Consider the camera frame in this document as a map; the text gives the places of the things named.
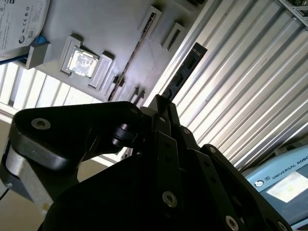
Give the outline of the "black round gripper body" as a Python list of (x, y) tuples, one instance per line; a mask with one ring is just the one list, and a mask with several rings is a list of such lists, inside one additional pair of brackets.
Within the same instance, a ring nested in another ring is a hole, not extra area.
[(129, 157), (58, 197), (44, 231), (211, 231), (217, 226), (198, 169), (170, 154)]

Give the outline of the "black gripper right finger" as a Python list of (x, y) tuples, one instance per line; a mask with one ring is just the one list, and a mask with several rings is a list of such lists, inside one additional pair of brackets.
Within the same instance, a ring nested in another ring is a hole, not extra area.
[(168, 107), (171, 134), (179, 145), (184, 208), (189, 228), (207, 231), (289, 231), (290, 225), (213, 145), (199, 147)]

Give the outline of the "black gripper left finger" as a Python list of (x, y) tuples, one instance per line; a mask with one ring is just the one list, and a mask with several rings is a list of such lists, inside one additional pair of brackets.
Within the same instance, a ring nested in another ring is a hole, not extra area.
[(0, 178), (46, 215), (73, 186), (136, 155), (178, 159), (168, 107), (157, 95), (151, 107), (130, 102), (33, 108), (11, 124)]

